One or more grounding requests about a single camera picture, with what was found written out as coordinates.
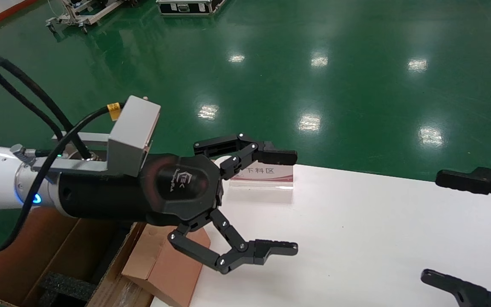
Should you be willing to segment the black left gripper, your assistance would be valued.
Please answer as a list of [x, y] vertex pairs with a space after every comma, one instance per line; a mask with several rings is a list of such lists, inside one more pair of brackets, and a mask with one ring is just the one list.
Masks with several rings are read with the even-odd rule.
[[206, 156], [148, 155], [138, 176], [62, 173], [62, 210], [71, 217], [193, 225], [222, 198], [220, 169]]

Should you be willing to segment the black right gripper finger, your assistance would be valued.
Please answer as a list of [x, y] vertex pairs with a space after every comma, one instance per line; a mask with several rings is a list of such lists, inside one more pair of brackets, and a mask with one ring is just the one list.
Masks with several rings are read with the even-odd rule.
[[452, 190], [488, 195], [491, 194], [491, 168], [477, 167], [471, 173], [440, 170], [435, 184]]
[[491, 307], [491, 291], [477, 284], [432, 269], [423, 270], [420, 279], [454, 296], [460, 307]]

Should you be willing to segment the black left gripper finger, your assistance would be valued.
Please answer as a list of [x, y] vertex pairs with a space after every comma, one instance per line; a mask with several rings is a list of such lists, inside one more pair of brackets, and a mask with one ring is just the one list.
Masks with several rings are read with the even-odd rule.
[[256, 141], [247, 134], [220, 136], [194, 143], [195, 155], [226, 156], [219, 164], [225, 180], [292, 180], [298, 154], [275, 148], [272, 142]]
[[[187, 238], [187, 234], [198, 231], [201, 227], [212, 223], [220, 232], [230, 250], [219, 255], [209, 249]], [[192, 258], [193, 260], [220, 272], [228, 274], [230, 271], [244, 264], [263, 266], [269, 256], [295, 256], [298, 253], [298, 243], [272, 240], [245, 241], [233, 225], [219, 209], [213, 209], [201, 214], [190, 224], [181, 224], [168, 235], [172, 247]]]

